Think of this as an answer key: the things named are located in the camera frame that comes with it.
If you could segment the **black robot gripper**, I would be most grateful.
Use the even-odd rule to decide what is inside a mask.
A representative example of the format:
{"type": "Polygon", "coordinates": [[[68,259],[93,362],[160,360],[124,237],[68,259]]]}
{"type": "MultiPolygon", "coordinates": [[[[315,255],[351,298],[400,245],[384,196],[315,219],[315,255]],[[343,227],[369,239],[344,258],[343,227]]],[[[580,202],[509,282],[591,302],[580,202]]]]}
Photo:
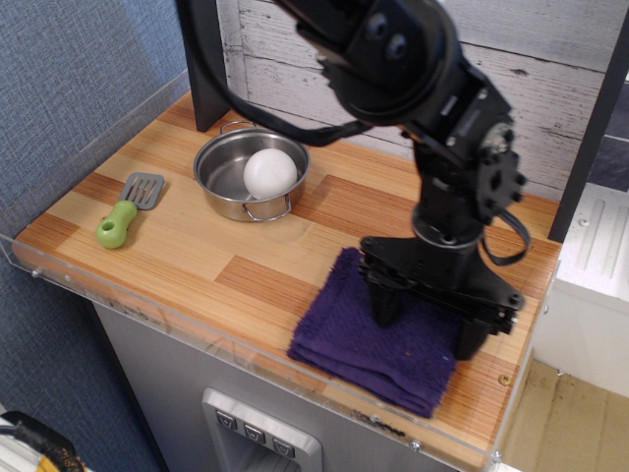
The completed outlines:
{"type": "Polygon", "coordinates": [[[469,361],[490,335],[509,334],[517,323],[524,295],[486,265],[475,240],[442,246],[418,236],[370,236],[360,248],[360,273],[380,327],[394,322],[404,293],[445,306],[464,318],[454,355],[469,361]]]}

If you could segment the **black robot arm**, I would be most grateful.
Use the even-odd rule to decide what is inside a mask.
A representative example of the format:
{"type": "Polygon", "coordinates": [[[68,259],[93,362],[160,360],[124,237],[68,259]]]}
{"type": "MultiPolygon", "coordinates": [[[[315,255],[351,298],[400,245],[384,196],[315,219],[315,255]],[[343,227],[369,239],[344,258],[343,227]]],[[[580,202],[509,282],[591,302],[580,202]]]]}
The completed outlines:
{"type": "Polygon", "coordinates": [[[360,271],[373,317],[390,325],[409,292],[462,318],[454,352],[469,360],[509,332],[524,296],[494,272],[519,261],[486,243],[495,219],[524,242],[510,207],[526,184],[513,150],[510,105],[464,56],[436,1],[284,1],[319,52],[341,106],[361,124],[396,127],[413,143],[421,179],[410,238],[367,237],[360,271]]]}

